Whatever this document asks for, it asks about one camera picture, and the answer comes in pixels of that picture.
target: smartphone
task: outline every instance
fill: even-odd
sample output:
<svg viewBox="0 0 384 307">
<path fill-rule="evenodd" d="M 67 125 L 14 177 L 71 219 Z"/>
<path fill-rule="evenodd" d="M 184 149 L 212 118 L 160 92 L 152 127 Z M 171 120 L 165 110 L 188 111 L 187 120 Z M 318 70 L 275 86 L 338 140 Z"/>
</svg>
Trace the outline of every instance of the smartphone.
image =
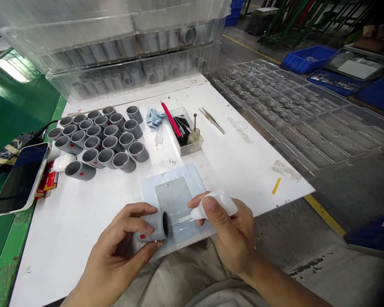
<svg viewBox="0 0 384 307">
<path fill-rule="evenodd" d="M 0 192 L 0 216 L 31 207 L 50 151 L 49 143 L 21 149 Z"/>
</svg>

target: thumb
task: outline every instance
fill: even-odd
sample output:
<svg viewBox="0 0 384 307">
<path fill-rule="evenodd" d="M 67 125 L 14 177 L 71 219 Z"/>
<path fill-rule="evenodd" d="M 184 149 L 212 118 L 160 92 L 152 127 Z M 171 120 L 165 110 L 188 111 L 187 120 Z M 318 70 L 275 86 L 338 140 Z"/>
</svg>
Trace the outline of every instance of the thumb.
<svg viewBox="0 0 384 307">
<path fill-rule="evenodd" d="M 155 252 L 163 245 L 162 241 L 148 242 L 128 261 L 128 274 L 135 278 L 148 264 Z"/>
<path fill-rule="evenodd" d="M 202 200 L 202 206 L 208 219 L 216 229 L 221 241 L 240 239 L 239 230 L 232 223 L 232 220 L 230 219 L 226 210 L 218 203 L 215 198 L 206 196 Z"/>
</svg>

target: hand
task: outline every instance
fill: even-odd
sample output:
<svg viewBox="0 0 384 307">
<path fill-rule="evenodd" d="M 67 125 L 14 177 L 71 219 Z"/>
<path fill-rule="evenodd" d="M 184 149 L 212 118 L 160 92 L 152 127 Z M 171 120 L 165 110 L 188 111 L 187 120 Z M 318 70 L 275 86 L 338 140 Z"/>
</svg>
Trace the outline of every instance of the hand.
<svg viewBox="0 0 384 307">
<path fill-rule="evenodd" d="M 144 235 L 154 232 L 152 226 L 139 217 L 157 211 L 147 203 L 134 203 L 118 213 L 91 250 L 84 273 L 63 307 L 110 307 L 119 299 L 163 245 L 161 241 L 150 242 L 130 259 L 121 256 L 134 232 Z"/>
<path fill-rule="evenodd" d="M 188 207 L 196 208 L 204 198 L 202 205 L 213 227 L 218 232 L 216 249 L 225 266 L 242 277 L 252 270 L 256 262 L 255 239 L 253 235 L 252 211 L 240 200 L 233 198 L 238 212 L 231 217 L 213 197 L 205 197 L 209 192 L 195 196 Z M 197 220 L 200 227 L 205 220 Z"/>
</svg>

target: white table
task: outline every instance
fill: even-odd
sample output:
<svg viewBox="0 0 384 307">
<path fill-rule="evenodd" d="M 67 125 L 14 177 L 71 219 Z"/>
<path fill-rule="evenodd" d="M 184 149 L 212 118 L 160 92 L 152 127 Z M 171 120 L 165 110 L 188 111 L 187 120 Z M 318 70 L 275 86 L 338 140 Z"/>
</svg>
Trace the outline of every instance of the white table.
<svg viewBox="0 0 384 307">
<path fill-rule="evenodd" d="M 181 158 L 170 140 L 168 127 L 164 130 L 163 144 L 155 147 L 155 133 L 150 133 L 144 121 L 141 141 L 150 159 L 138 163 L 135 172 L 124 174 L 105 168 L 97 170 L 96 177 L 88 182 L 60 174 L 51 197 L 37 203 L 10 307 L 41 307 L 67 296 L 81 277 L 100 233 L 125 204 L 142 201 L 140 180 L 147 176 L 193 162 L 208 190 L 226 189 L 230 196 L 244 201 L 255 216 L 314 191 L 203 76 L 172 83 L 170 88 L 172 93 L 162 94 L 157 87 L 152 92 L 158 96 L 150 93 L 147 95 L 153 97 L 135 103 L 122 104 L 126 102 L 125 96 L 116 96 L 66 106 L 64 113 L 68 114 L 77 108 L 88 112 L 121 104 L 115 108 L 127 117 L 126 108 L 137 105 L 145 117 L 148 106 L 161 110 L 160 101 L 163 101 L 170 110 L 184 107 L 191 117 L 198 114 L 197 127 L 204 143 L 199 152 Z M 225 135 L 202 116 L 198 111 L 200 106 L 216 119 Z M 177 161 L 176 165 L 170 164 L 169 159 Z M 273 169 L 277 161 L 281 165 Z M 282 179 L 273 195 L 278 178 Z"/>
</svg>

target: green table edge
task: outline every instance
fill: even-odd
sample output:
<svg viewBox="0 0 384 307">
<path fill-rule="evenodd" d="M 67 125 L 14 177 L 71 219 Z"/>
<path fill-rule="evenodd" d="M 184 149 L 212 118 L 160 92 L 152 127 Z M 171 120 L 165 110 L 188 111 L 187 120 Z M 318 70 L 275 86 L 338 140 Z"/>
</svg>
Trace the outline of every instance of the green table edge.
<svg viewBox="0 0 384 307">
<path fill-rule="evenodd" d="M 65 98 L 60 96 L 51 119 L 52 121 L 61 118 L 65 104 Z M 55 126 L 56 123 L 51 124 L 49 129 L 52 129 Z M 9 305 L 14 282 L 17 277 L 18 267 L 20 265 L 20 259 L 23 255 L 27 235 L 29 233 L 34 208 L 35 202 L 28 210 L 15 214 L 9 235 L 4 243 L 0 255 L 0 307 Z"/>
</svg>

